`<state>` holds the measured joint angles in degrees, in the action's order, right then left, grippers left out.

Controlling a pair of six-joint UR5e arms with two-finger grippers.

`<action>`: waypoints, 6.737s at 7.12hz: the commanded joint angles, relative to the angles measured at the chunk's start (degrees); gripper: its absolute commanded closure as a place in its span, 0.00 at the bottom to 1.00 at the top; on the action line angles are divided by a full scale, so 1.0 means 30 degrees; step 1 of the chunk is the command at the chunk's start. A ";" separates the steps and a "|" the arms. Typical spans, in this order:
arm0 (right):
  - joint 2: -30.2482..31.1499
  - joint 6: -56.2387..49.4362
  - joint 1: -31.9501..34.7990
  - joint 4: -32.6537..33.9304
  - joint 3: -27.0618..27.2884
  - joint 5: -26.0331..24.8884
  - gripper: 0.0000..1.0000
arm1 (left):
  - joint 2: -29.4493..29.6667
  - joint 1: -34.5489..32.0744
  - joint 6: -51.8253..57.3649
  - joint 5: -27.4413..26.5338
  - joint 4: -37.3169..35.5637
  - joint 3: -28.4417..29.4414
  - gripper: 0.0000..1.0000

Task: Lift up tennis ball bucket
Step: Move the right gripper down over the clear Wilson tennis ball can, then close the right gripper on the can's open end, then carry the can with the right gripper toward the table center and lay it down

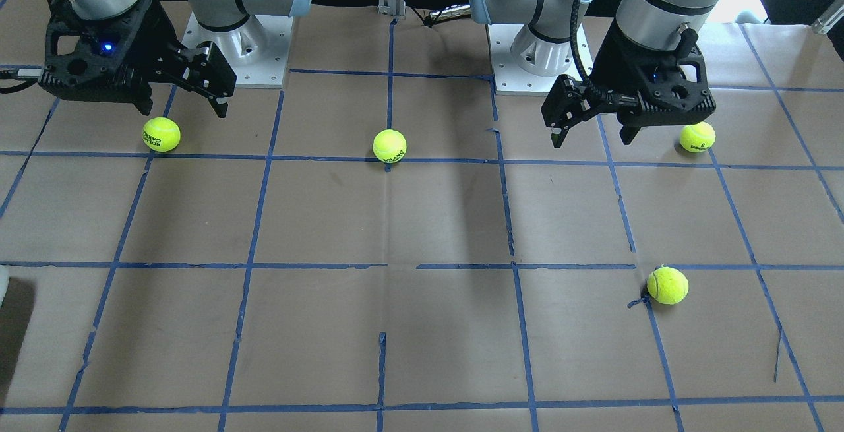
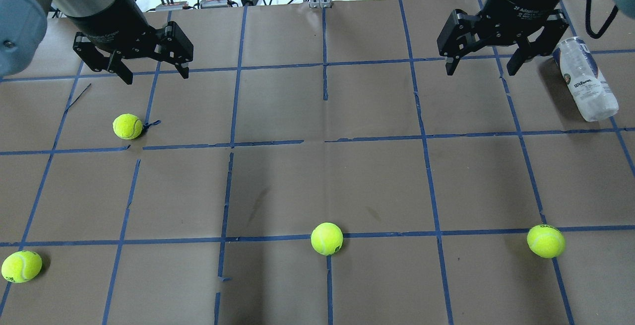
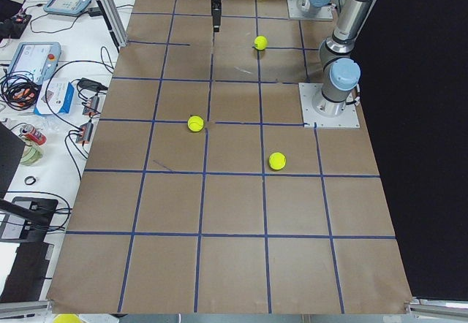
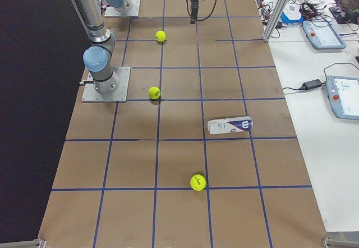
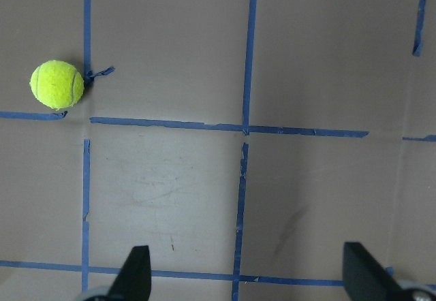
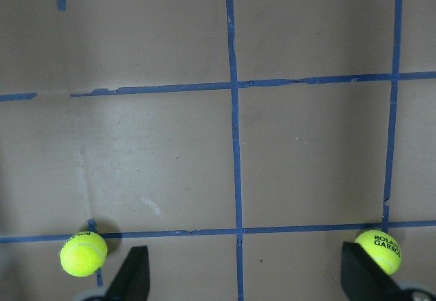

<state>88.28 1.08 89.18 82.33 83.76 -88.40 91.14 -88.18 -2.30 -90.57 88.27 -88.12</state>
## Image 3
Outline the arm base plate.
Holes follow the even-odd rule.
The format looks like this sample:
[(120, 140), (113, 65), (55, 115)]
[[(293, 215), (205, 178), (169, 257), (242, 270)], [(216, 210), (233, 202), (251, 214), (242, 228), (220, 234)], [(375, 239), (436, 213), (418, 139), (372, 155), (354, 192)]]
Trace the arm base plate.
[(303, 125), (318, 129), (359, 129), (361, 127), (352, 92), (342, 103), (329, 102), (322, 95), (322, 83), (299, 83)]
[(287, 0), (290, 20), (332, 21), (332, 0)]

